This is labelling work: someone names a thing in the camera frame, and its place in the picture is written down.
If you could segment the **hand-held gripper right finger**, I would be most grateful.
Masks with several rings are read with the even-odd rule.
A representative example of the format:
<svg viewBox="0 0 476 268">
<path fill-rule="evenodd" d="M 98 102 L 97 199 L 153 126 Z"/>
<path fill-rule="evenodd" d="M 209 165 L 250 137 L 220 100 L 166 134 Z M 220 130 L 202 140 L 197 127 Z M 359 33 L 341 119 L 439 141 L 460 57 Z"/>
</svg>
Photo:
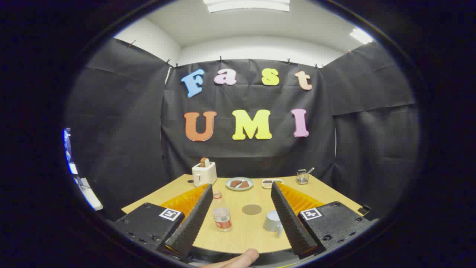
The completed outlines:
<svg viewBox="0 0 476 268">
<path fill-rule="evenodd" d="M 272 183 L 271 198 L 300 259 L 332 250 L 372 226 L 372 221 L 339 201 L 323 204 L 281 182 Z"/>
</svg>

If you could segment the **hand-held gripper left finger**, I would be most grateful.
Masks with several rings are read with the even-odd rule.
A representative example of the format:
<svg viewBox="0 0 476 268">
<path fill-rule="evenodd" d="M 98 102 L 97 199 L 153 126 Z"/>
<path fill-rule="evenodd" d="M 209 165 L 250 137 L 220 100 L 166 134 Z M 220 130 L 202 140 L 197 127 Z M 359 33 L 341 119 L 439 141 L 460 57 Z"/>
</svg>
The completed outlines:
<svg viewBox="0 0 476 268">
<path fill-rule="evenodd" d="M 144 202 L 112 226 L 148 251 L 185 259 L 212 200 L 212 185 L 204 184 L 161 205 Z"/>
</svg>

